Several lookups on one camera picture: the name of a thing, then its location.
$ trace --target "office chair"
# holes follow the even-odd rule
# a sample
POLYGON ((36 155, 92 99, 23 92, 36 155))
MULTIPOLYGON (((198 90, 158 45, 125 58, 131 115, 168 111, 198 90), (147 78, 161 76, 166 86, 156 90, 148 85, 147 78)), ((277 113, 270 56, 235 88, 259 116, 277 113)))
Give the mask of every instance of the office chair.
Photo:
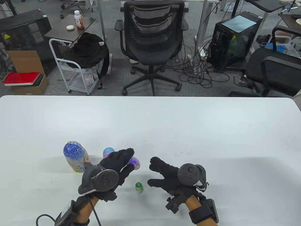
POLYGON ((272 31, 273 49, 259 48, 250 57, 244 74, 253 82, 263 84, 257 93, 232 91, 228 96, 266 97, 270 90, 294 96, 301 89, 301 59, 276 51, 275 31, 284 31, 301 37, 301 33, 284 26, 272 31))
POLYGON ((79 5, 86 5, 85 1, 82 1, 82 0, 67 0, 66 2, 64 2, 62 5, 61 5, 61 9, 63 11, 67 10, 67 9, 70 9, 74 6, 77 6, 80 13, 83 14, 82 12, 82 9, 80 8, 79 5))
POLYGON ((188 29, 188 24, 183 18, 184 7, 184 1, 177 0, 124 3, 124 22, 117 20, 115 24, 115 30, 120 33, 121 52, 130 59, 148 66, 148 70, 132 66, 131 74, 137 70, 144 75, 124 86, 122 95, 127 95, 127 88, 150 80, 154 96, 154 79, 176 84, 175 90, 181 90, 181 83, 157 72, 164 71, 164 64, 176 56, 182 48, 183 31, 188 29))

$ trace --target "power strip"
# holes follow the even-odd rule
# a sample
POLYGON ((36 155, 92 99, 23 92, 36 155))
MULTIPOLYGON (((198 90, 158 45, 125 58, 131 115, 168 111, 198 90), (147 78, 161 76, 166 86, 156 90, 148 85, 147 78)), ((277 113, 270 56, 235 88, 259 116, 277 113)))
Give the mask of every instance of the power strip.
POLYGON ((190 54, 187 54, 187 57, 188 57, 188 59, 189 59, 189 62, 190 62, 190 64, 191 64, 191 66, 193 67, 193 72, 194 72, 194 74, 195 74, 195 75, 198 75, 197 69, 196 69, 196 67, 194 67, 194 63, 193 63, 193 59, 192 59, 191 55, 190 55, 190 54))

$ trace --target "black box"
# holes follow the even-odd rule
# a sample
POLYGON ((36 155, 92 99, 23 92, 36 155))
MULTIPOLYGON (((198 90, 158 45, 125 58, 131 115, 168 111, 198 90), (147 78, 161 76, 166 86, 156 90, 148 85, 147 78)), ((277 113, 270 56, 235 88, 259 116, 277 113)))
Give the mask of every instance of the black box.
MULTIPOLYGON (((56 66, 49 46, 49 38, 44 35, 51 30, 47 15, 40 9, 0 19, 0 42, 5 50, 37 51, 45 74, 56 66)), ((61 57, 58 43, 54 43, 57 57, 61 57)))
POLYGON ((254 21, 255 24, 239 33, 223 25, 231 18, 215 24, 212 41, 208 48, 207 62, 212 64, 217 71, 222 71, 228 65, 245 59, 262 21, 262 17, 248 11, 235 17, 237 16, 254 21))

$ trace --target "white table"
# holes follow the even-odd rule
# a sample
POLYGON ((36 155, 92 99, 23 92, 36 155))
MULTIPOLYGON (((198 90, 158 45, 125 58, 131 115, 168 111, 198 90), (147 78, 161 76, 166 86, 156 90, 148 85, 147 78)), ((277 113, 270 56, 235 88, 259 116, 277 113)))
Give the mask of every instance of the white table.
POLYGON ((147 185, 160 178, 148 169, 152 156, 205 167, 205 195, 215 200, 220 226, 299 225, 301 113, 291 99, 4 96, 0 118, 1 226, 32 226, 43 213, 56 218, 78 197, 82 174, 63 155, 69 140, 92 163, 106 147, 132 147, 141 162, 115 201, 97 204, 103 226, 193 225, 184 205, 174 215, 168 194, 147 185))

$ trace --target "red notebook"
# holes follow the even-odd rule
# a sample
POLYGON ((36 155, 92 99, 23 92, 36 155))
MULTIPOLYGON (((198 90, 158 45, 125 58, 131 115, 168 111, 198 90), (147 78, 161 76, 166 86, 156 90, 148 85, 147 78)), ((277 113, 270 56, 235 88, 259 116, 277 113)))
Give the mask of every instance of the red notebook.
POLYGON ((39 72, 32 73, 8 73, 6 78, 1 82, 5 86, 28 86, 32 85, 39 77, 39 72))

